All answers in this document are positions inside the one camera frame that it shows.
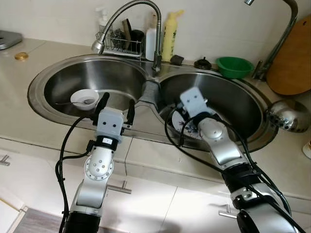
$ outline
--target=floor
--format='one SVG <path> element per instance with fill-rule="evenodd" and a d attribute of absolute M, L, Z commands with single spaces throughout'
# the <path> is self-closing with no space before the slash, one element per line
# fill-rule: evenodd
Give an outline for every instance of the floor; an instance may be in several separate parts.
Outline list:
<path fill-rule="evenodd" d="M 34 209 L 28 209 L 14 233 L 58 233 L 62 219 Z M 100 228 L 98 233 L 120 233 Z"/>

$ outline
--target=double sink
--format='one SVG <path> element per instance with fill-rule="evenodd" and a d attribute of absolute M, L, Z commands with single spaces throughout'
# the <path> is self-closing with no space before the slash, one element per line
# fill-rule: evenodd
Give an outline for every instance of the double sink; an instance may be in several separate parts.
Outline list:
<path fill-rule="evenodd" d="M 71 125 L 77 117 L 92 112 L 56 103 L 70 101 L 71 95 L 80 89 L 94 89 L 100 96 L 109 92 L 107 105 L 125 114 L 129 100 L 133 99 L 134 124 L 123 135 L 168 143 L 164 121 L 179 95 L 193 86 L 201 90 L 209 107 L 247 138 L 250 151 L 266 146 L 275 137 L 277 128 L 264 114 L 271 103 L 260 91 L 243 80 L 227 80 L 217 72 L 190 66 L 162 64 L 161 71 L 155 73 L 148 61 L 102 55 L 72 57 L 40 72 L 29 86 L 28 101 L 42 117 Z M 95 129 L 89 119 L 78 127 Z M 179 137 L 171 123 L 169 131 L 172 137 Z M 185 146 L 208 151 L 206 143 L 190 137 L 185 138 Z"/>

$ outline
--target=dish rack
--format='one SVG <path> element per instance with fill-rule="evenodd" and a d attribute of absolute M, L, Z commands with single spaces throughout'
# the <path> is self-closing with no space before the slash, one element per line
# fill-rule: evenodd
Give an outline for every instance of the dish rack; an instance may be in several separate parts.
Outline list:
<path fill-rule="evenodd" d="M 97 32 L 95 35 L 97 40 L 100 38 L 100 36 L 101 32 Z M 106 36 L 104 40 L 103 54 L 129 56 L 141 60 L 143 54 L 143 42 Z"/>

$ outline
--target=beige countertop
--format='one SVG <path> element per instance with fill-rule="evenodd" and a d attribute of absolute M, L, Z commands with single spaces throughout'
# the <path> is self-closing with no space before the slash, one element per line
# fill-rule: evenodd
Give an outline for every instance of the beige countertop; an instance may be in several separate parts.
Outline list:
<path fill-rule="evenodd" d="M 17 61 L 14 55 L 27 52 L 29 58 Z M 63 59 L 90 54 L 90 47 L 71 44 L 24 39 L 16 46 L 0 51 L 0 137 L 23 143 L 59 149 L 69 126 L 44 119 L 28 104 L 27 90 L 30 82 L 44 68 Z M 280 99 L 266 83 L 249 79 L 271 102 Z M 297 100 L 311 109 L 311 93 Z M 84 152 L 94 131 L 76 128 L 69 138 L 66 150 Z M 311 160 L 302 147 L 311 139 L 311 128 L 304 133 L 279 130 L 275 139 L 263 149 L 252 153 L 259 166 L 271 176 L 287 195 L 311 200 Z M 119 146 L 128 153 L 116 153 L 115 160 L 137 166 L 194 176 L 199 179 L 222 182 L 217 172 L 180 154 L 167 144 L 123 137 Z"/>

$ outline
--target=faucet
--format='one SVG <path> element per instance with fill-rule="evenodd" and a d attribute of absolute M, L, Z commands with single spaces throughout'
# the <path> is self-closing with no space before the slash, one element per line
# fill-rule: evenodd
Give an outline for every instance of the faucet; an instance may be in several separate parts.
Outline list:
<path fill-rule="evenodd" d="M 110 20 L 107 22 L 103 33 L 101 34 L 100 38 L 98 40 L 95 40 L 92 45 L 92 50 L 97 54 L 102 54 L 104 51 L 104 40 L 106 38 L 106 34 L 111 27 L 112 23 L 116 20 L 116 18 L 126 9 L 138 5 L 138 4 L 146 4 L 154 8 L 157 16 L 157 24 L 156 24 L 156 41 L 155 41 L 155 56 L 154 56 L 154 64 L 152 66 L 152 69 L 156 72 L 160 71 L 161 68 L 161 52 L 160 52 L 160 32 L 161 32 L 161 12 L 158 8 L 158 6 L 150 1 L 150 0 L 133 0 L 129 3 L 122 6 L 120 9 L 118 9 L 113 16 L 110 18 Z"/>
<path fill-rule="evenodd" d="M 244 0 L 244 2 L 249 6 L 253 3 L 253 1 L 254 0 Z M 262 81 L 266 80 L 266 74 L 267 74 L 268 70 L 270 69 L 270 67 L 273 63 L 273 60 L 275 59 L 277 53 L 281 49 L 282 45 L 284 44 L 286 38 L 290 34 L 290 32 L 291 32 L 291 30 L 292 30 L 292 28 L 293 28 L 293 26 L 297 20 L 298 6 L 297 6 L 296 1 L 295 0 L 283 0 L 283 1 L 286 2 L 291 8 L 292 15 L 291 15 L 290 22 L 287 25 L 287 27 L 286 27 L 282 37 L 280 38 L 279 42 L 276 44 L 276 46 L 270 52 L 266 62 L 264 63 L 264 65 L 262 67 L 260 67 L 262 61 L 259 61 L 258 65 L 254 71 L 254 74 L 253 74 L 254 79 L 259 79 Z"/>

